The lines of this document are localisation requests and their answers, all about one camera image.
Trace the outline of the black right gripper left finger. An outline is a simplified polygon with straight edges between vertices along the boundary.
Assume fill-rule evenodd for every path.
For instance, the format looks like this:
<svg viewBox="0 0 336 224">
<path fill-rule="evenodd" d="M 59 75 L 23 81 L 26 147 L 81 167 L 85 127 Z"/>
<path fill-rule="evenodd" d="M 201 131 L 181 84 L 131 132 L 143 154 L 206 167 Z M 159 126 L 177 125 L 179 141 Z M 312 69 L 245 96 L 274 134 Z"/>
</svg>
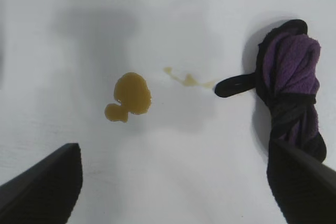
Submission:
<svg viewBox="0 0 336 224">
<path fill-rule="evenodd" d="M 1 185 L 1 223 L 67 223 L 82 184 L 79 144 L 65 144 Z"/>
</svg>

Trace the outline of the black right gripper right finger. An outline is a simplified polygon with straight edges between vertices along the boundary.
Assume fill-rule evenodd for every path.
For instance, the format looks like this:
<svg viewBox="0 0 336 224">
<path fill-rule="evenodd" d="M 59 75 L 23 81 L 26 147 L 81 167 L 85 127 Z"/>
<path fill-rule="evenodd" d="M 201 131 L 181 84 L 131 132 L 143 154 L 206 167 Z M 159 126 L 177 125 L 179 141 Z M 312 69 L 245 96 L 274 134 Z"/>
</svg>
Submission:
<svg viewBox="0 0 336 224">
<path fill-rule="evenodd" d="M 267 179 L 287 223 L 335 223 L 335 171 L 314 157 L 272 140 Z"/>
</svg>

